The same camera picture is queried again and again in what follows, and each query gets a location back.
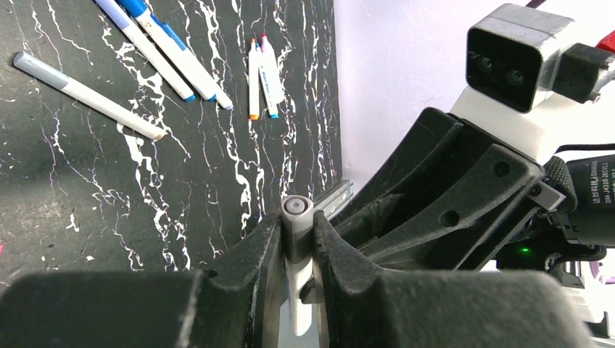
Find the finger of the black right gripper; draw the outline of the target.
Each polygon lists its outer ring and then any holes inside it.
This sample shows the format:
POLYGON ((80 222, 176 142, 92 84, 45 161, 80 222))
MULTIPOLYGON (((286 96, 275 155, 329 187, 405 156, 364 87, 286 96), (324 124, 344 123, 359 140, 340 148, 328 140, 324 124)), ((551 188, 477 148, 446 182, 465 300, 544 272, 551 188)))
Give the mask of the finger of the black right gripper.
POLYGON ((332 220, 386 268, 476 270, 531 220, 544 170, 476 125, 428 107, 332 220))

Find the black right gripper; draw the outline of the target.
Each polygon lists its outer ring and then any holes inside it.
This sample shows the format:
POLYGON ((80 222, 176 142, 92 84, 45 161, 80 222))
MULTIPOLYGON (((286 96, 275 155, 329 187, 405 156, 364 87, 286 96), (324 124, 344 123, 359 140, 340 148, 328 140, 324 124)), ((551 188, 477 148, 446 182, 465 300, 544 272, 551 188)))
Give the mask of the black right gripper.
POLYGON ((499 270, 538 270, 562 276, 570 262, 597 262, 614 248, 614 156, 545 165, 545 184, 563 194, 538 213, 496 255, 499 270))

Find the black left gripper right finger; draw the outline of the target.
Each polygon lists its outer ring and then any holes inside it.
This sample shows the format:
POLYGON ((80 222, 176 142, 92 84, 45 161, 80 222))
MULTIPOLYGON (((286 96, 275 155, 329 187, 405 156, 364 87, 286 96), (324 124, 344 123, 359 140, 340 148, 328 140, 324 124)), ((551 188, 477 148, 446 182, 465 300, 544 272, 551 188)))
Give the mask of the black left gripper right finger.
POLYGON ((313 221, 322 347, 593 347, 550 276, 533 271, 400 271, 313 221))

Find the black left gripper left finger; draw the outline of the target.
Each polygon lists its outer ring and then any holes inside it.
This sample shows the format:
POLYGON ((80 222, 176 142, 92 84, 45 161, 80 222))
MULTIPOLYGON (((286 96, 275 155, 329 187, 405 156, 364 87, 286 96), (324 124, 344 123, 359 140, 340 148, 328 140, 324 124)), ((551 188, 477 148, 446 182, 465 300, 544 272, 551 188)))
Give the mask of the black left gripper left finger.
POLYGON ((3 347, 274 347, 281 215, 204 270, 34 273, 1 297, 3 347))

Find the pink highlighter body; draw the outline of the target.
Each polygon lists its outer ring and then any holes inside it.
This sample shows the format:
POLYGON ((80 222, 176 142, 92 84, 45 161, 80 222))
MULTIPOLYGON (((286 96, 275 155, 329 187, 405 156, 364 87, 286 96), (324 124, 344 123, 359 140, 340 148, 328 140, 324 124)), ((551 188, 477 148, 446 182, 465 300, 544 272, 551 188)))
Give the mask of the pink highlighter body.
POLYGON ((281 77, 277 65, 275 50, 268 40, 266 33, 261 34, 260 49, 264 58, 265 74, 268 80, 271 96, 275 103, 281 103, 284 100, 284 92, 281 85, 281 77))

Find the white marker green cap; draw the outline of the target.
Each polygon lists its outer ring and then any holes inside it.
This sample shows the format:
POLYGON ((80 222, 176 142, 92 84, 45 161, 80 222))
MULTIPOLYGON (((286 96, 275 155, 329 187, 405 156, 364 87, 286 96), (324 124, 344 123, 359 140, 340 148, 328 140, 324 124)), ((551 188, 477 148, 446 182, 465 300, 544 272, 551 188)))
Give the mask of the white marker green cap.
POLYGON ((248 53, 248 93, 249 93, 249 119, 258 120, 260 118, 260 97, 259 97, 259 62, 257 56, 256 39, 253 38, 248 53))

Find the white marker light grey cap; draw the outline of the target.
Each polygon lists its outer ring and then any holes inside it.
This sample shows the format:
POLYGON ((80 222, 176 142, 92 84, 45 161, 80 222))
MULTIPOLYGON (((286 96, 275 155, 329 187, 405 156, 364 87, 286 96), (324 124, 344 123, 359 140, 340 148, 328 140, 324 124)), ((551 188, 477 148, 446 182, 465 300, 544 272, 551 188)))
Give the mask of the white marker light grey cap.
POLYGON ((25 51, 16 53, 13 66, 151 140, 160 140, 166 134, 162 128, 25 51))

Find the white marker dark grey cap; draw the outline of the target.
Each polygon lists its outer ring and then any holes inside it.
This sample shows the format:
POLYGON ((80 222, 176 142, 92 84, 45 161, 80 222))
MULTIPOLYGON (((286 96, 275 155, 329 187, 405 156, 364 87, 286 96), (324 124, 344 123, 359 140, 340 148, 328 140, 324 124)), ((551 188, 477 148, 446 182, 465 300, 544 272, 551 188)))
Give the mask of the white marker dark grey cap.
POLYGON ((302 336, 312 324, 312 306, 302 302, 300 292, 313 275, 311 246, 314 204, 304 196, 290 195, 282 199, 281 211, 289 318, 293 334, 302 336))

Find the white marker pink cap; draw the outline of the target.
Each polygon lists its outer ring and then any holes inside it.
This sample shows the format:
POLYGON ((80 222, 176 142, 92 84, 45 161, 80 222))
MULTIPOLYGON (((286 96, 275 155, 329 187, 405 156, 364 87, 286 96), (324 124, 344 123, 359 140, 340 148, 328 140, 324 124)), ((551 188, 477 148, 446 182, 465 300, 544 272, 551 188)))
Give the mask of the white marker pink cap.
POLYGON ((277 103, 273 100, 273 91, 270 86, 270 81, 268 79, 267 69, 265 68, 265 58, 263 56, 259 43, 255 44, 255 48, 257 52, 256 56, 257 56, 258 72, 260 76, 260 83, 263 89, 268 114, 270 118, 278 119, 278 107, 277 107, 277 103))

